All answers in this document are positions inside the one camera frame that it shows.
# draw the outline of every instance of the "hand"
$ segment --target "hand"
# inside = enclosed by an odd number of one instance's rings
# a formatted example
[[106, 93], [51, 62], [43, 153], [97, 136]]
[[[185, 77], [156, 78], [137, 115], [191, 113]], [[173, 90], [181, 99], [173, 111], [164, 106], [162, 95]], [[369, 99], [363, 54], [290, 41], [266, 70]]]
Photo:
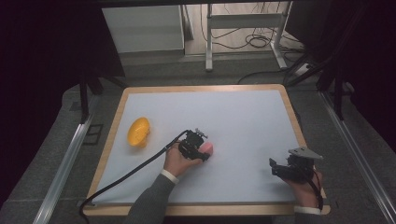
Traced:
[[201, 159], [188, 160], [181, 155], [178, 150], [178, 144], [175, 143], [166, 151], [165, 163], [163, 169], [171, 173], [175, 177], [184, 174], [193, 165], [201, 164]]
[[[312, 181], [317, 186], [317, 188], [321, 190], [319, 187], [322, 186], [323, 175], [321, 172], [318, 171], [315, 171], [315, 173], [316, 175], [314, 174], [314, 177], [312, 177]], [[282, 180], [291, 186], [291, 188], [293, 189], [294, 196], [296, 197], [297, 202], [301, 207], [318, 208], [317, 195], [315, 194], [314, 190], [308, 183], [299, 184], [283, 178]]]

